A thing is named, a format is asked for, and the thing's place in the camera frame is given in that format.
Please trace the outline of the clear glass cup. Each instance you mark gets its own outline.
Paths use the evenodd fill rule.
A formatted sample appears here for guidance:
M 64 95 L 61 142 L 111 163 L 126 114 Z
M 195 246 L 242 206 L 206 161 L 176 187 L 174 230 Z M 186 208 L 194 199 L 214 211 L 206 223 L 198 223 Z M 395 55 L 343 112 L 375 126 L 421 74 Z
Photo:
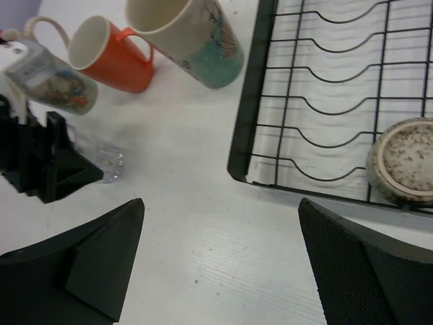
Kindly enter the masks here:
M 69 124 L 67 130 L 74 149 L 103 171 L 100 183 L 112 183 L 118 179 L 124 160 L 119 147 Z

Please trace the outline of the small beige patterned cup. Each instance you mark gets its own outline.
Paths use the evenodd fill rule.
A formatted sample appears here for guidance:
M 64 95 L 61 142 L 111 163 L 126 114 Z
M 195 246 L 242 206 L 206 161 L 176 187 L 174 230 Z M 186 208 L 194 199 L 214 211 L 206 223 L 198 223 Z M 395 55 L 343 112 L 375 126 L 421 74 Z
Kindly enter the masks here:
M 432 119 L 389 127 L 372 145 L 365 168 L 368 183 L 388 202 L 432 208 Z

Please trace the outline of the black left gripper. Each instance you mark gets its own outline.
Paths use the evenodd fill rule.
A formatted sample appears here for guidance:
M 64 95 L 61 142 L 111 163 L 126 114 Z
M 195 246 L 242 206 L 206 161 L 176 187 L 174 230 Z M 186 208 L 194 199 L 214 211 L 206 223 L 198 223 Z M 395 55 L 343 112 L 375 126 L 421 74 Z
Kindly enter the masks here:
M 103 178 L 74 149 L 64 117 L 47 113 L 47 148 L 44 132 L 34 117 L 21 125 L 12 116 L 12 102 L 1 96 L 1 176 L 18 193 L 50 203 Z

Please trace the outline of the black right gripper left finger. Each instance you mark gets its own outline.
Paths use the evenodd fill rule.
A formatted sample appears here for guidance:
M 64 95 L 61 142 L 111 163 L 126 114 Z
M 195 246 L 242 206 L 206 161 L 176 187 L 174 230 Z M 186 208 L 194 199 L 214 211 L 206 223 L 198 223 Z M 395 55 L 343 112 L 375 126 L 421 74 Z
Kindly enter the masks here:
M 1 255 L 2 324 L 119 322 L 145 205 L 130 200 L 44 241 Z

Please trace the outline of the orange ceramic mug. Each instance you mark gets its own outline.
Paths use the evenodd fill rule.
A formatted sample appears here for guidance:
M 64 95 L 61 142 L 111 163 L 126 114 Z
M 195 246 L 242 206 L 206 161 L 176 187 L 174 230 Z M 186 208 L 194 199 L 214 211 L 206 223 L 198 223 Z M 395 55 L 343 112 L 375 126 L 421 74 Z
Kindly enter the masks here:
M 146 56 L 130 40 L 132 29 L 120 30 L 103 16 L 87 18 L 76 30 L 68 44 L 70 65 L 108 87 L 141 93 L 154 75 L 154 46 L 149 44 Z

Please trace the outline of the tall floral cream mug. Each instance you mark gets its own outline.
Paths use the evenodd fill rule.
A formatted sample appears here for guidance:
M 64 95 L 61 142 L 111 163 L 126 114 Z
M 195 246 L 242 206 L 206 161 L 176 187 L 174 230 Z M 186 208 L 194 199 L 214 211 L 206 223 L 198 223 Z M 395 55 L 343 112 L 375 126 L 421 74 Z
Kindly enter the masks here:
M 129 28 L 209 89 L 240 74 L 244 51 L 218 1 L 127 1 Z

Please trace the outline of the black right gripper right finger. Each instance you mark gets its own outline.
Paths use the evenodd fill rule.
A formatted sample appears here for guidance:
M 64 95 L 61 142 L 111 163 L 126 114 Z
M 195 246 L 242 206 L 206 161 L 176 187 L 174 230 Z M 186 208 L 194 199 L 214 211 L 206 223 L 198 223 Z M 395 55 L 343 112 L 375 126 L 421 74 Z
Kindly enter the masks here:
M 328 324 L 431 324 L 432 251 L 303 198 L 299 222 Z

